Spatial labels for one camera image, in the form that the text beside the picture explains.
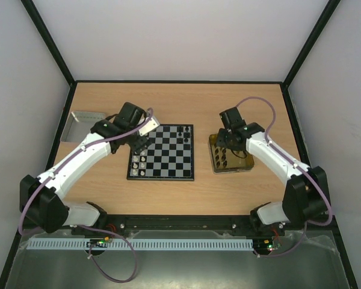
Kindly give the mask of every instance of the cable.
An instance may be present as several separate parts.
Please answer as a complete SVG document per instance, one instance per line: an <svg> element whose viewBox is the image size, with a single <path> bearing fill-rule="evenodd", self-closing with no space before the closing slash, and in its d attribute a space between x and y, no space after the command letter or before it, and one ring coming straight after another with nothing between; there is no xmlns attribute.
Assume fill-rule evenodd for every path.
<svg viewBox="0 0 361 289"><path fill-rule="evenodd" d="M243 152L244 153L244 157L241 157L240 155L237 155L236 153L234 153L234 151L231 149L230 150L231 151L231 153L234 155L234 156L236 156L237 158L246 158L247 157L247 153L246 152Z"/></svg>
<svg viewBox="0 0 361 289"><path fill-rule="evenodd" d="M114 232L111 232L111 231L107 231L107 230L101 230L101 229L94 229L94 228L91 228L91 227L87 227L87 226L84 226L84 225L79 225L79 227L83 228L83 229L86 229L86 230L89 230L89 231L94 231L94 232L101 232L101 233L106 233L106 234L110 234L116 238L119 238L119 239L122 239L124 242L126 242L126 244L130 247L131 249L131 252L132 254L134 254L134 261L135 261L135 265L134 265L134 271L132 271L132 274L130 277L128 277L127 279L125 280L118 280L118 279L114 279L112 278L110 275L108 275L107 273L105 273L103 271L103 269L98 265L98 263L96 262L96 260L94 259L93 255L91 254L91 251L92 249L94 248L95 244L92 244L90 246L90 249L88 250L88 258L91 259L96 268L98 269L98 271L105 277L107 278L107 280L110 280L112 282L115 282L115 283L127 283L127 282L130 282L131 280L133 280L133 278L135 277L135 274L137 272L137 269L138 269L138 256L137 256L137 252L134 250L134 248L132 247L131 243L127 241L127 239L125 239L125 237L122 237L121 235L118 235Z"/></svg>
<svg viewBox="0 0 361 289"><path fill-rule="evenodd" d="M97 145L98 143L104 143L104 142L109 142L109 141L114 141L114 140L119 140L123 137L127 137L135 132L137 132L139 129L141 129L142 127L144 127L152 118L153 116L153 109L152 108L149 108L148 109L148 112L149 112L149 116L146 118L146 120L141 124L141 125L138 125L136 128L124 133L124 134L120 134L120 135L117 135L115 137L110 137L110 138L105 138L103 140L96 140L96 141L93 141L91 143L88 143L84 146L85 149L88 149L89 147L91 146L94 146L94 145ZM57 175L61 169L66 166L70 161L72 161L77 155L79 155L83 150L77 150L75 151L70 157L68 157L65 161L63 161L61 163L61 165L59 167L57 167L55 169L54 172L52 172L55 175ZM24 219L25 219L25 215L26 215L26 212L28 211L29 207L31 206L32 204L32 201L36 198L37 194L40 193L40 191L42 190L42 188L52 179L52 177L48 177L45 179L44 182L42 182L38 187L37 189L33 192L33 194L31 195L31 197L29 197L28 199L28 202L25 204L24 206L24 209L22 211L22 214L20 215L20 220L19 220L19 226L18 226L18 230L19 230L19 233L20 235L24 236L24 235L28 235L28 234L33 234L35 233L36 230L39 230L40 227L36 227L34 228L33 230L29 231L29 233L24 233L23 231L23 222L24 222Z"/></svg>
<svg viewBox="0 0 361 289"><path fill-rule="evenodd" d="M111 231L116 233L116 227L113 224L108 224L108 225L106 225L106 227L110 227Z"/></svg>
<svg viewBox="0 0 361 289"><path fill-rule="evenodd" d="M113 114L112 116L108 116L108 117L106 117L105 119L106 120L111 120L113 117L116 117L118 114L116 113L116 114Z"/></svg>
<svg viewBox="0 0 361 289"><path fill-rule="evenodd" d="M282 253L279 253L279 254L275 254L275 255L261 255L261 254L258 254L257 251L255 251L255 249L253 250L253 252L257 255L257 257L263 257L263 258L274 258L274 257L281 257L281 256L285 256L287 255L288 253L291 253L293 252L294 250L296 250L296 248L302 243L305 235L306 235L306 229L307 229L307 222L305 222L304 226L303 226L303 232L302 232L302 235L301 235L301 238L298 240L298 242L296 242L296 244L294 246L292 246L289 250L287 251L284 251Z"/></svg>
<svg viewBox="0 0 361 289"><path fill-rule="evenodd" d="M273 112L273 119L271 121L271 123L269 124L269 126L267 127L267 129L265 130L265 140L268 143L268 145L274 149L275 152L277 152L281 157L283 157L289 164L294 165L294 161L292 159L290 159L287 155L285 155L280 149L278 149L275 145L273 145L270 142L269 139L269 132L271 127L274 125L274 123L276 122L276 110L274 109L273 105L267 101L264 98L260 98L258 96L250 96L248 98L245 98L243 100L241 100L235 107L239 107L243 102L248 101L250 99L257 99L259 101L263 101L265 102L270 108L271 111ZM324 222L324 223L320 223L320 222L316 222L316 221L311 221L308 220L309 223L317 225L317 226L327 226L332 222L333 219L333 210L332 207L330 206L329 201L327 200L324 192L321 190L321 188L319 187L319 185L314 181L314 179L305 171L303 170L300 166L297 166L297 169L312 183L312 185L315 187L315 189L317 190L317 192L319 193L319 195L321 196L321 198L324 200L324 203L326 205L327 211L328 211L328 219Z"/></svg>
<svg viewBox="0 0 361 289"><path fill-rule="evenodd" d="M278 240L278 243L282 244L281 238L279 237L279 234L278 234L277 230L276 230L275 228L273 228L272 231L273 231L273 232L275 233L275 235L276 235L276 236L274 237L274 239L277 239L277 240Z"/></svg>

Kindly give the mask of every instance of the black frame edge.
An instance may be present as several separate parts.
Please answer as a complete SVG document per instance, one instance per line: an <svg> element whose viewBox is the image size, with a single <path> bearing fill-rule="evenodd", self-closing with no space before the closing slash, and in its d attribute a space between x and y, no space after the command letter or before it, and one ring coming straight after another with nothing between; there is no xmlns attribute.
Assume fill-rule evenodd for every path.
<svg viewBox="0 0 361 289"><path fill-rule="evenodd" d="M295 109L291 101L289 90L281 85L281 92L283 96L283 101L285 101L286 111L288 112L291 128L293 130L293 135L295 138L295 143L297 145L298 153L302 162L310 165L309 156L307 154L307 149L305 142L303 140L302 132L298 124L297 115L295 114Z"/></svg>
<svg viewBox="0 0 361 289"><path fill-rule="evenodd" d="M66 100L66 103L64 104L63 112L61 113L59 125L56 130L54 142L52 143L51 151L48 156L46 170L50 169L54 165L56 154L59 149L60 137L61 137L61 134L63 133L64 126L66 125L66 120L69 115L73 96L75 95L76 86L77 86L77 82L74 81L70 87L70 90L68 91L67 100Z"/></svg>
<svg viewBox="0 0 361 289"><path fill-rule="evenodd" d="M349 262L349 257L347 254L347 250L344 245L344 241L342 241L341 233L333 234L337 246L337 250L339 252L342 266L344 267L344 272L347 277L349 287L351 289L358 289L356 277L354 277L353 269L351 268L351 264Z"/></svg>
<svg viewBox="0 0 361 289"><path fill-rule="evenodd" d="M0 276L0 289L5 288L7 284L8 278L11 273L14 257L17 253L17 248L19 247L20 240L22 236L16 231L15 236L13 238L13 242L11 245L11 249L8 253L7 260L5 261L4 268L2 269L1 276Z"/></svg>
<svg viewBox="0 0 361 289"><path fill-rule="evenodd" d="M169 83L169 84L282 84L281 81L218 80L77 80L78 83Z"/></svg>
<svg viewBox="0 0 361 289"><path fill-rule="evenodd" d="M289 87L341 0L329 0L283 82Z"/></svg>
<svg viewBox="0 0 361 289"><path fill-rule="evenodd" d="M25 10L28 12L28 15L34 22L37 31L39 32L40 36L46 43L49 52L56 61L58 67L60 68L61 73L64 75L68 84L72 85L75 80L73 79L73 76L70 70L68 69L66 62L64 61L63 57L60 54L59 49L57 48L54 40L52 39L52 36L49 33L47 26L45 25L42 17L40 16L39 11L37 11L34 2L32 0L21 0L21 1Z"/></svg>

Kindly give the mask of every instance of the red wire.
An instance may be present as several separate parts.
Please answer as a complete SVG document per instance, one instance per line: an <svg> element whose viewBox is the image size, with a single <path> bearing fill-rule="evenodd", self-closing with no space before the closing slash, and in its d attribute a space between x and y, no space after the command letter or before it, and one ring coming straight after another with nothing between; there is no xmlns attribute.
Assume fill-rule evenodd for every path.
<svg viewBox="0 0 361 289"><path fill-rule="evenodd" d="M279 234L278 234L277 230L276 230L275 228L272 228L271 230L275 233L275 235L276 235L275 238L277 238L278 242L279 242L280 244L282 244L281 239L280 239L280 237L279 237Z"/></svg>
<svg viewBox="0 0 361 289"><path fill-rule="evenodd" d="M113 232L116 232L116 227L113 224L108 224L106 227L110 227Z"/></svg>

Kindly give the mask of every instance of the black metal frame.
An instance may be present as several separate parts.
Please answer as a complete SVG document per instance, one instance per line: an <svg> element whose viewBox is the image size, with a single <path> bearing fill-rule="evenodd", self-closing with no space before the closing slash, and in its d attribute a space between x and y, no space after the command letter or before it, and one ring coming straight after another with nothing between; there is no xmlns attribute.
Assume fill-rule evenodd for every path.
<svg viewBox="0 0 361 289"><path fill-rule="evenodd" d="M341 0L329 0L324 11L322 12L321 16L319 17L317 23L315 24L311 34L309 35L308 39L306 40L302 50L300 51L296 61L294 62L293 66L291 67L291 70L289 71L286 79L284 82L278 82L278 81L115 81L115 80L94 80L94 81L88 81L88 80L82 80L82 81L75 81L72 74L70 73L65 61L63 60L63 57L61 56L54 40L52 39L46 25L43 22L43 19L41 18L40 14L38 13L34 3L32 0L21 0L25 9L27 10L30 18L34 22L37 30L39 31L41 37L46 43L46 46L48 47L49 51L51 52L53 58L55 59L56 63L58 64L58 67L60 68L62 74L66 78L68 84L70 85L70 90L67 96L67 101L59 122L59 126L57 129L57 133L55 135L55 139L52 145L51 153L48 158L48 163L46 165L46 169L49 169L53 166L53 163L55 161L55 157L57 154L57 150L60 144L60 137L63 132L64 125L66 123L67 117L69 115L70 106L72 103L73 96L75 94L77 83L79 82L98 82L98 83L108 83L108 82L114 82L114 83L194 83L194 84L279 84L283 100L285 101L286 110L288 112L288 116L290 119L292 131L294 134L295 142L297 144L298 153L300 154L300 158L305 163L309 164L309 157L307 154L307 150L305 147L305 143L303 140L303 136L300 131L300 127L297 121L297 116L295 115L294 107L291 102L291 97L289 95L288 88L290 84L292 83L294 77L296 76L297 72L299 71L300 67L304 63L306 57L309 55L310 50L313 48L316 40L320 36L322 30L326 26L327 22L329 21L330 17L332 16L333 12L335 11L336 7L340 3ZM214 231L230 231L232 234L235 235L247 235L250 238L257 238L259 236L252 235L251 231L247 231L247 222L248 222L248 216L120 216L120 215L112 215L112 217L117 222L124 222L125 226L123 229L123 232L128 232L137 230L137 229L171 229L177 228L177 229L187 229L187 230L214 230ZM233 224L244 224L244 226L238 226L236 228L233 228ZM32 226L32 224L26 222L24 224L24 228L27 228L29 226ZM293 226L286 226L286 230L288 229L301 229L301 228L295 228ZM338 225L336 223L335 218L333 219L333 222L331 225L323 228L323 227L317 227L314 225L309 225L308 230L331 230L336 245L338 248L338 251L341 255L341 260L344 265L344 270L347 276L347 279L349 281L349 285L351 288L357 288L356 279L354 277L352 268L349 263L348 255L345 250L344 242L342 241L341 234L338 229ZM5 262L4 269L2 271L2 275L0 278L0 288L4 288L5 284L7 283L8 276L10 274L11 266L14 260L14 257L16 255L17 248L20 243L20 234L17 232L12 247L10 249L10 252L7 257L7 261Z"/></svg>

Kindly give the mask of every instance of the metal tray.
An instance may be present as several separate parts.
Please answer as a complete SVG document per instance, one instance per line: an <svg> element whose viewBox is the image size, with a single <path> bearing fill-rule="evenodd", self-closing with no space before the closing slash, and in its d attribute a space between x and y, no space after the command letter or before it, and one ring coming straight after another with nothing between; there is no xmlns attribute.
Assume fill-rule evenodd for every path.
<svg viewBox="0 0 361 289"><path fill-rule="evenodd" d="M105 113L73 111L67 118L60 140L66 143L80 143L90 132L93 125L104 119Z"/></svg>

